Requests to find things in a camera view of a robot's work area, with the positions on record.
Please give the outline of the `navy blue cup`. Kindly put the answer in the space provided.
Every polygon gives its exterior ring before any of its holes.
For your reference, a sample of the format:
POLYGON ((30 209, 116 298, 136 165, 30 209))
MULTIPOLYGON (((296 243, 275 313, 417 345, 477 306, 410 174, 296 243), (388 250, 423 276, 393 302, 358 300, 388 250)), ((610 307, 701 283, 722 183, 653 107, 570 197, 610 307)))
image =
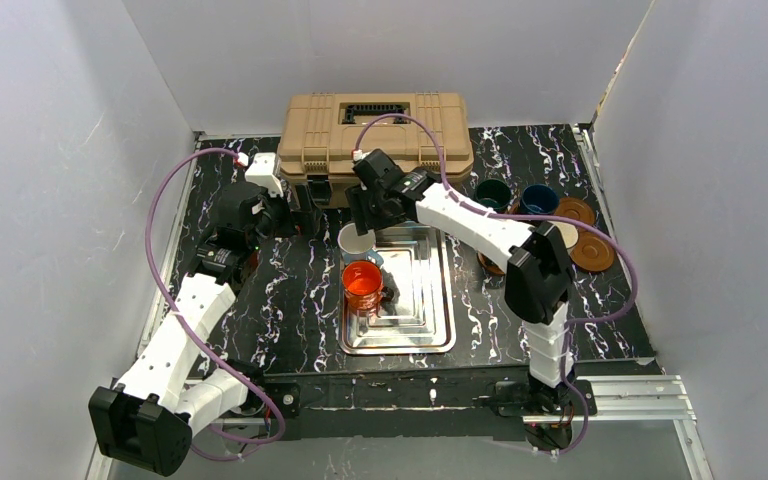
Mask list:
POLYGON ((560 198, 545 184, 533 184, 523 189, 516 212, 526 215, 553 215, 559 207, 560 198))

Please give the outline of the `brown wooden coaster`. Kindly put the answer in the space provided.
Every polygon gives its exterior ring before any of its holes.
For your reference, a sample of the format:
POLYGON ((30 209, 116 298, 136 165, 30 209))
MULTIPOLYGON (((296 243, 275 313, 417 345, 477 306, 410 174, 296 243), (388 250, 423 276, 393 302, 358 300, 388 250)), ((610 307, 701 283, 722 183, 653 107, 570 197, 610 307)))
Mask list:
POLYGON ((616 251, 611 244, 588 231, 579 233, 579 241, 569 255, 577 267, 591 273, 609 269, 616 260, 616 251))
POLYGON ((484 269, 484 271, 487 272, 488 274, 494 275, 494 276, 502 276, 505 274, 505 272, 498 265, 496 265, 492 260, 490 260, 487 256, 481 253, 478 253, 477 259, 480 265, 482 266, 482 268, 484 269))
POLYGON ((596 223, 593 209, 584 200, 575 197, 561 198, 555 214, 590 226, 594 226, 596 223))

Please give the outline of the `cream cup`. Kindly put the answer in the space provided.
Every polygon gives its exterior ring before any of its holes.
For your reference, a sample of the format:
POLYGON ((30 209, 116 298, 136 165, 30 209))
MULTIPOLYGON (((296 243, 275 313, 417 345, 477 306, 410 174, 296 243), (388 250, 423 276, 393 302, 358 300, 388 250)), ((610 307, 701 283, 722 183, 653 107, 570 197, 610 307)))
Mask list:
POLYGON ((551 221, 551 224, 560 231, 565 248, 571 251, 579 241, 578 228, 565 222, 551 221))

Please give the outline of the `teal cup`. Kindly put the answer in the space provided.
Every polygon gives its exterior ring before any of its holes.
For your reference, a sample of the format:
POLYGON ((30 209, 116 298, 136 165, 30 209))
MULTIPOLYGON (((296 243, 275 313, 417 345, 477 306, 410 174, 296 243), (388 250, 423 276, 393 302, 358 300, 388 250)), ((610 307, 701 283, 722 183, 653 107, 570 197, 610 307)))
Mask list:
POLYGON ((474 201, 491 208, 496 213, 506 213, 512 197, 510 187, 499 179, 486 179, 479 182, 472 194, 474 201))

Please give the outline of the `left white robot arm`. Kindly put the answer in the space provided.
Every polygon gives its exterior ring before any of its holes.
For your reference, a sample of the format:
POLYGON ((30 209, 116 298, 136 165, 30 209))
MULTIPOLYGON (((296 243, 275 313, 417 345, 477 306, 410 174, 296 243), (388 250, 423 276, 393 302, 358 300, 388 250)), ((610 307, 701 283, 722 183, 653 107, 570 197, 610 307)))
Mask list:
POLYGON ((256 269, 261 240, 301 232, 297 212, 274 174, 226 186, 187 264, 170 309, 148 346, 112 387, 99 387, 88 409, 100 452, 162 476, 175 473, 193 437, 227 411, 259 399, 277 422, 284 412, 253 371, 221 359, 206 344, 256 269))

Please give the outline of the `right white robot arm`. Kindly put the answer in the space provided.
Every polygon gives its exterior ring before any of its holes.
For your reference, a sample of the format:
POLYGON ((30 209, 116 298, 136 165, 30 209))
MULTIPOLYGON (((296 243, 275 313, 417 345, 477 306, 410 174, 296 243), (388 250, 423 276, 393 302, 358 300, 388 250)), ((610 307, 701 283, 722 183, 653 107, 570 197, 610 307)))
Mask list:
POLYGON ((566 321, 573 272, 554 225, 504 219, 433 171, 404 171, 380 149, 354 150, 352 171, 359 183, 347 189, 346 197, 358 234, 411 221, 482 254, 504 272, 504 301, 525 323, 530 376, 549 388, 570 382, 573 360, 566 321))

